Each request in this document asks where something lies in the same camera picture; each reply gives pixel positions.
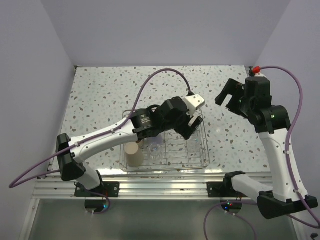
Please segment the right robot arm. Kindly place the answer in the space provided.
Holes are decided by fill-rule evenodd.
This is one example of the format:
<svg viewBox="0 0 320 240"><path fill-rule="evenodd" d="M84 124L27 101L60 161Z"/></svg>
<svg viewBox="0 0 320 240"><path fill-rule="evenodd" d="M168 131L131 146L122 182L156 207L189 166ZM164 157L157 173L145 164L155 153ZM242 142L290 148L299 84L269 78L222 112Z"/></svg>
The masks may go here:
<svg viewBox="0 0 320 240"><path fill-rule="evenodd" d="M227 196L242 194L257 203L265 219L274 219L318 207L316 197L309 195L297 168L291 139L289 114L285 107L272 105L271 82L265 77L248 77L245 83L230 78L215 103L222 105L254 126L265 149L272 186L250 178L243 171L227 173L221 191Z"/></svg>

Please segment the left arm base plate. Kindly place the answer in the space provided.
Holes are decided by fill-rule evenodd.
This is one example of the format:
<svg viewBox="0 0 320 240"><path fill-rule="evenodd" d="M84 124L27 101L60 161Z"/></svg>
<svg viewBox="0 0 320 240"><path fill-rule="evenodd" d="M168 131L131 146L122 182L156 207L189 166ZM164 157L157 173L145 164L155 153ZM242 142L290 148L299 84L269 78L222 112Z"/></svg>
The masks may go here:
<svg viewBox="0 0 320 240"><path fill-rule="evenodd" d="M95 188L93 190L87 190L80 184L75 184L75 197L93 198L93 197L108 197L117 198L119 196L120 183L117 181L104 181L103 186Z"/></svg>

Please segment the small clear glass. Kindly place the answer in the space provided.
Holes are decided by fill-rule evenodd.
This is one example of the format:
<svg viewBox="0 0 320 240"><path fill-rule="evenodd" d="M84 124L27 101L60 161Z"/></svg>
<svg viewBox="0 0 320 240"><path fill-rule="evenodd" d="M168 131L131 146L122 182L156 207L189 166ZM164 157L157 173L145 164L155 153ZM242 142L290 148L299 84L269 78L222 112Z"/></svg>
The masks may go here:
<svg viewBox="0 0 320 240"><path fill-rule="evenodd" d="M192 156L199 156L202 152L201 140L198 136L191 136L187 141L187 151Z"/></svg>

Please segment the tall beige cup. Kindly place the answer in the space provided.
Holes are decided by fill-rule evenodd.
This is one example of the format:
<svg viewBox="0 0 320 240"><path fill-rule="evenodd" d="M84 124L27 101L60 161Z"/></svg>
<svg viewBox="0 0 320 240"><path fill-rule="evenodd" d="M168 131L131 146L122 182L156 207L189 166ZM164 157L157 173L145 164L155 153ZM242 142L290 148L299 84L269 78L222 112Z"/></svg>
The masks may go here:
<svg viewBox="0 0 320 240"><path fill-rule="evenodd" d="M144 154L136 142L125 144L124 155L129 167L137 168L144 162Z"/></svg>

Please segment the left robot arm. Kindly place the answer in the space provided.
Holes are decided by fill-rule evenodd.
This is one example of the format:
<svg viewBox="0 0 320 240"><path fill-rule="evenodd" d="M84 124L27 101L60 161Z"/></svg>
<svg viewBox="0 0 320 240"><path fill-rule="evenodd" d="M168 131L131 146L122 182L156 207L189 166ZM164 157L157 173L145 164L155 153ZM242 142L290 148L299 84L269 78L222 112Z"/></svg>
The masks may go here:
<svg viewBox="0 0 320 240"><path fill-rule="evenodd" d="M56 153L61 179L77 181L92 196L101 195L104 190L101 174L85 163L87 159L110 148L155 138L170 130L188 140L203 122L196 112L204 105L205 100L199 94L173 97L162 105L132 110L118 123L87 135L60 134Z"/></svg>

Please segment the large clear glass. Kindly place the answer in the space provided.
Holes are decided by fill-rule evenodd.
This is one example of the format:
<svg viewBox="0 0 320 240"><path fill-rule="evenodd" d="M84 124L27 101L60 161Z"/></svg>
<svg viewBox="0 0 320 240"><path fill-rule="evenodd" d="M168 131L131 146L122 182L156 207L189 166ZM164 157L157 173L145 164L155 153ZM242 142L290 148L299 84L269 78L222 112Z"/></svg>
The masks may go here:
<svg viewBox="0 0 320 240"><path fill-rule="evenodd" d="M152 161L162 161L164 159L164 151L161 144L152 142L147 147L147 154Z"/></svg>

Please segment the steel cup with cork band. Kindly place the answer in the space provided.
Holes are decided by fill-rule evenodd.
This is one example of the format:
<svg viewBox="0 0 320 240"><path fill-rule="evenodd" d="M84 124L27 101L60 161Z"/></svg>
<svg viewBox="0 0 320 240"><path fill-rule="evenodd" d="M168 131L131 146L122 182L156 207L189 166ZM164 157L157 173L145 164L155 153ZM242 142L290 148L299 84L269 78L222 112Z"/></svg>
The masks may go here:
<svg viewBox="0 0 320 240"><path fill-rule="evenodd" d="M136 141L136 144L138 145L139 148L142 149L142 148L144 147L144 144L145 144L145 143L144 143L144 140L142 139L142 140Z"/></svg>

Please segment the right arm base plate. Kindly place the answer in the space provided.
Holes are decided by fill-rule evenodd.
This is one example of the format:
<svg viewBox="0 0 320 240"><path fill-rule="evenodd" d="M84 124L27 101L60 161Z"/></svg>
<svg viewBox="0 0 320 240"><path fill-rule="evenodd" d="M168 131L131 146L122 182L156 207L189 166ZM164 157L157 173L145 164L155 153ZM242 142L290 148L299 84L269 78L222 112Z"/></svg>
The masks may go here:
<svg viewBox="0 0 320 240"><path fill-rule="evenodd" d="M207 182L206 190L209 198L246 198L247 197L245 194L235 191L232 187L227 186L222 181Z"/></svg>

